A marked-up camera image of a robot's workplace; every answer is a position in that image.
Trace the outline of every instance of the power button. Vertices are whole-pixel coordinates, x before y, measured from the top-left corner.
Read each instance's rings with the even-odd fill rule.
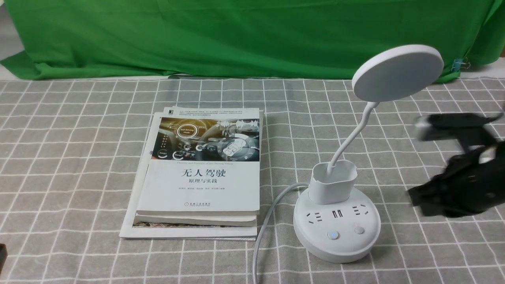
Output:
[[[332,241],[338,239],[338,232],[337,231],[328,232],[328,238]]]

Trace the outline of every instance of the green cloth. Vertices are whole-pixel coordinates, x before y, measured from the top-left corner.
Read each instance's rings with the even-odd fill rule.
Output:
[[[347,79],[375,54],[419,43],[440,51],[440,81],[447,81],[459,75],[451,72],[455,59],[498,58],[505,44],[501,2],[6,0],[25,51],[1,63],[23,79]]]

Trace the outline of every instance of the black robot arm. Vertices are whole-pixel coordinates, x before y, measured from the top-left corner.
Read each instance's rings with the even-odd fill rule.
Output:
[[[468,127],[461,125],[463,115]],[[464,153],[451,157],[445,170],[429,182],[408,190],[413,206],[419,206],[423,215],[471,216],[505,203],[505,142],[485,129],[488,121],[482,118],[474,114],[428,117],[430,129],[421,140],[457,139]]]

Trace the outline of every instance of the white desk lamp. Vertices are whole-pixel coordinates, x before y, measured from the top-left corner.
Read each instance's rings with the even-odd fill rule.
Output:
[[[297,183],[274,200],[265,217],[253,255],[253,282],[257,284],[257,249],[275,205],[288,191],[309,186],[296,201],[293,225],[301,244],[313,255],[334,263],[365,257],[377,241],[381,221],[373,202],[354,188],[356,166],[338,160],[347,146],[367,125],[380,102],[411,96],[432,84],[442,73],[440,53],[425,45],[404,45],[374,56],[352,78],[355,95],[368,102],[356,129],[342,143],[329,163],[312,169],[310,184]]]

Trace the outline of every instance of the white cable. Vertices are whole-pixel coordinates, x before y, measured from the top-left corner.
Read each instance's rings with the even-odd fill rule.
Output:
[[[268,209],[267,214],[265,215],[265,220],[263,221],[263,225],[261,225],[260,232],[258,233],[258,238],[256,239],[256,245],[254,247],[254,252],[252,253],[252,282],[253,284],[258,284],[258,251],[260,250],[261,239],[263,238],[263,234],[265,233],[265,229],[267,228],[268,220],[270,220],[270,215],[274,211],[275,205],[279,203],[281,198],[286,195],[289,191],[299,187],[299,186],[309,186],[306,182],[298,182],[288,186],[285,190],[283,190],[272,202],[270,208]]]
[[[363,117],[361,118],[361,122],[356,126],[356,128],[352,131],[349,137],[347,137],[344,143],[340,145],[337,152],[335,152],[335,155],[333,155],[333,158],[331,158],[331,161],[328,163],[328,167],[326,168],[326,176],[331,175],[331,172],[335,167],[335,163],[337,162],[340,155],[342,155],[342,153],[345,151],[345,148],[347,148],[347,146],[349,146],[349,144],[356,138],[356,136],[360,134],[361,130],[363,130],[363,128],[367,126],[370,114],[372,113],[373,109],[375,109],[378,105],[379,103],[367,102],[367,106],[363,110]]]

